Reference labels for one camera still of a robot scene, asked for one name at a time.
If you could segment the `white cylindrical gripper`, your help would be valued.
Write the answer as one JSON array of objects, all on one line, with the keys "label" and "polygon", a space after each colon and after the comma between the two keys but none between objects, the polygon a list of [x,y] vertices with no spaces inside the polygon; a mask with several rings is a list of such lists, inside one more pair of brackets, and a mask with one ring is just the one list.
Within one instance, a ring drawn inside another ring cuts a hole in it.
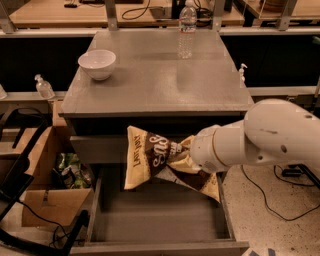
[{"label": "white cylindrical gripper", "polygon": [[229,167],[222,163],[215,152],[214,135],[220,128],[213,125],[202,129],[195,136],[190,135],[180,142],[189,149],[168,160],[168,165],[174,170],[196,174],[201,169],[207,173],[226,172]]}]

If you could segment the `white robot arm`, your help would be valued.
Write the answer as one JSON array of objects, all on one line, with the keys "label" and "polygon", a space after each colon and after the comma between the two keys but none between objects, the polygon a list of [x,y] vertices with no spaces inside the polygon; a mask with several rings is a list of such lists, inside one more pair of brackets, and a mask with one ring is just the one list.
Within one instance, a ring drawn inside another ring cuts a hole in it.
[{"label": "white robot arm", "polygon": [[186,151],[170,160],[172,168],[189,173],[279,163],[320,169],[320,119],[280,99],[254,104],[240,121],[202,129]]}]

